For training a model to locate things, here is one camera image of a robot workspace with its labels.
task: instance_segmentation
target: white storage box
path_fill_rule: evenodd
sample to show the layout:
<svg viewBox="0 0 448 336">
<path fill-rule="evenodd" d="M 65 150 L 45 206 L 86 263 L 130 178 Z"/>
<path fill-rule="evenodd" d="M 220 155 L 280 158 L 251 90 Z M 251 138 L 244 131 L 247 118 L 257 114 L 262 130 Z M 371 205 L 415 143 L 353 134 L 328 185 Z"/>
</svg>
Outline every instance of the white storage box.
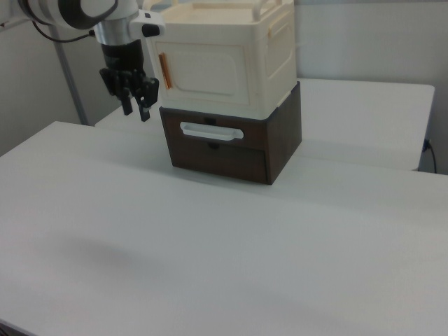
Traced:
<svg viewBox="0 0 448 336">
<path fill-rule="evenodd" d="M 162 16 L 165 34 L 148 46 L 163 107 L 264 120 L 294 88 L 292 0 L 183 3 Z"/>
</svg>

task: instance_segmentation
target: power cord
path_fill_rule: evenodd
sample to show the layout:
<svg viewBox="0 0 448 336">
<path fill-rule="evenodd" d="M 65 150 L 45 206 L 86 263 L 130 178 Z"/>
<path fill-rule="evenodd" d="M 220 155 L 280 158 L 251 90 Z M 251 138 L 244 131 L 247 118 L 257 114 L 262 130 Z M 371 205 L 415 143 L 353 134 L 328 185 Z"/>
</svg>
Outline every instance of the power cord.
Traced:
<svg viewBox="0 0 448 336">
<path fill-rule="evenodd" d="M 71 43 L 71 42 L 77 42 L 79 40 L 82 39 L 86 39 L 87 37 L 95 37 L 95 32 L 93 30 L 89 31 L 89 34 L 86 35 L 82 35 L 76 38 L 71 38 L 69 40 L 58 40 L 57 38 L 53 38 L 47 34 L 45 34 L 41 28 L 39 28 L 39 26 L 37 25 L 37 23 L 35 21 L 33 21 L 33 26 L 34 28 L 36 28 L 36 30 L 39 32 L 40 35 L 42 35 L 43 37 L 45 37 L 46 39 L 53 41 L 53 42 L 57 42 L 57 43 Z"/>
<path fill-rule="evenodd" d="M 425 153 L 428 149 L 431 151 L 431 154 L 433 155 L 434 174 L 436 174 L 437 173 L 437 162 L 435 161 L 434 148 L 431 145 L 431 140 L 430 139 L 425 139 L 425 141 L 423 142 L 423 150 L 422 150 L 422 152 Z"/>
<path fill-rule="evenodd" d="M 5 330 L 0 327 L 0 336 L 9 336 Z"/>
</svg>

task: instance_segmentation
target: dark brown drawer unit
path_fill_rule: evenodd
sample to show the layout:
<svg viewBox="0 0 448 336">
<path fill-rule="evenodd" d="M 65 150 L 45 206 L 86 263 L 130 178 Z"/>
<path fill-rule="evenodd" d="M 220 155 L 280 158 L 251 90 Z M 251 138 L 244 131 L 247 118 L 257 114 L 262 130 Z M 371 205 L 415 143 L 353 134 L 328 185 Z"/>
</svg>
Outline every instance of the dark brown drawer unit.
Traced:
<svg viewBox="0 0 448 336">
<path fill-rule="evenodd" d="M 266 120 L 164 107 L 160 115 L 175 167 L 237 179 L 273 184 L 302 141 L 299 83 Z"/>
</svg>

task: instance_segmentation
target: black cable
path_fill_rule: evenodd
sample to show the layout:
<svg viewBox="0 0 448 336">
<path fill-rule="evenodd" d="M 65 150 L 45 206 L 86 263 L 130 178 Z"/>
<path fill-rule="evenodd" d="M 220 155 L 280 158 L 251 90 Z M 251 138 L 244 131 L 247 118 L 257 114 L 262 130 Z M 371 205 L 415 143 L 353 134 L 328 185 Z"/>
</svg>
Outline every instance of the black cable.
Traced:
<svg viewBox="0 0 448 336">
<path fill-rule="evenodd" d="M 428 144 L 428 148 L 431 150 L 431 153 L 433 154 L 433 162 L 434 162 L 434 174 L 436 174 L 437 173 L 437 164 L 436 164 L 436 162 L 435 162 L 435 154 L 434 154 L 434 149 L 433 149 L 433 147 L 431 146 L 431 144 L 429 143 Z"/>
<path fill-rule="evenodd" d="M 46 39 L 49 39 L 50 41 L 57 42 L 57 43 L 71 43 L 71 42 L 77 42 L 77 41 L 82 40 L 82 39 L 85 39 L 85 38 L 87 38 L 87 37 L 95 36 L 95 32 L 94 32 L 93 30 L 90 30 L 90 31 L 89 31 L 89 34 L 86 34 L 86 35 L 82 35 L 82 36 L 79 36 L 79 37 L 76 37 L 76 38 L 71 38 L 71 39 L 69 39 L 69 40 L 58 40 L 57 38 L 53 38 L 53 37 L 51 37 L 51 36 L 45 34 L 45 33 L 42 31 L 42 29 L 39 28 L 39 26 L 37 25 L 37 23 L 36 23 L 35 21 L 33 21 L 33 25 L 34 25 L 34 28 L 36 28 L 36 30 L 37 30 L 43 37 L 45 37 Z"/>
<path fill-rule="evenodd" d="M 0 327 L 0 336 L 8 336 L 5 330 Z"/>
</svg>

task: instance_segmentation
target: white tabletop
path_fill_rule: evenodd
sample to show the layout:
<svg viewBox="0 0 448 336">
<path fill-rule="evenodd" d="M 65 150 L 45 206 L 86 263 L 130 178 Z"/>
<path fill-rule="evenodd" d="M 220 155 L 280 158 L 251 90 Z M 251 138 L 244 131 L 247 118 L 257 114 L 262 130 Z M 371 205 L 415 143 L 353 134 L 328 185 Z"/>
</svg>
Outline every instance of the white tabletop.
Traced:
<svg viewBox="0 0 448 336">
<path fill-rule="evenodd" d="M 399 83 L 299 78 L 302 145 L 297 155 L 394 169 L 417 169 L 434 87 Z M 140 121 L 117 108 L 95 126 L 137 133 L 163 133 L 157 122 Z M 160 120 L 160 102 L 151 109 Z"/>
<path fill-rule="evenodd" d="M 55 123 L 0 157 L 0 319 L 38 336 L 444 335 L 448 178 L 294 155 L 272 186 Z"/>
</svg>

